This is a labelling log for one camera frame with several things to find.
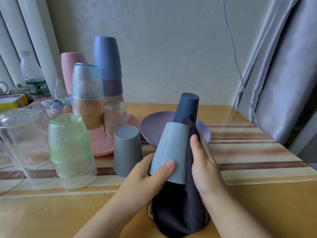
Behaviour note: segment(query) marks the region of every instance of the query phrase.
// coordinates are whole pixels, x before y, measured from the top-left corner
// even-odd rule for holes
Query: striped table runner
[[[282,145],[274,141],[249,122],[204,122],[211,132],[210,150],[227,185],[297,182],[317,180],[317,172]],[[142,140],[143,155],[155,152],[155,148]],[[81,190],[65,190],[56,176],[53,166],[46,166],[36,177],[41,185],[23,180],[16,188],[0,196],[0,199],[36,196],[81,195],[115,192],[125,178],[113,171],[113,155],[96,157],[97,177]],[[21,171],[10,168],[0,170],[0,190],[17,184],[23,177]]]

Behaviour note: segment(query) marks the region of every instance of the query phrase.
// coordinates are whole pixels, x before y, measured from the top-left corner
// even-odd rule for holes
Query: green label
[[[45,80],[38,81],[38,82],[29,82],[26,81],[27,86],[29,87],[29,90],[32,95],[45,95],[48,94],[49,88],[47,87],[47,83]]]

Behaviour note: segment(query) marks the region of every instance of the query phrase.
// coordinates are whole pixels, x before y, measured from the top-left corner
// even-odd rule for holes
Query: forearm
[[[272,237],[230,194],[204,199],[221,238]]]
[[[116,200],[105,204],[74,236],[74,238],[118,238],[125,225],[133,218]]]

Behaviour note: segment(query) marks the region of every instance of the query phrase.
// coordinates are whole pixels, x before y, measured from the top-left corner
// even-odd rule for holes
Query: table
[[[153,112],[175,110],[170,104],[127,104],[139,121]],[[209,147],[229,192],[274,237],[316,237],[317,172],[230,106],[200,106],[198,118],[210,129]],[[155,149],[143,140],[142,151],[147,155]],[[113,155],[95,158],[98,176],[81,190],[65,190],[59,178],[37,186],[24,180],[0,196],[0,238],[73,237],[125,180],[115,175],[112,161]],[[0,171],[0,190],[14,182]],[[120,238],[128,237],[164,236],[144,208],[122,231]],[[189,237],[220,236],[210,222]]]

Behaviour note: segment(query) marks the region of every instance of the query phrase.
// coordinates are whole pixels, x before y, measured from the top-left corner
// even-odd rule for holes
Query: fingernail
[[[197,135],[192,135],[191,140],[192,140],[193,142],[197,142],[197,141],[198,141]]]
[[[173,160],[169,160],[167,161],[167,163],[165,164],[169,169],[174,167],[175,163]]]

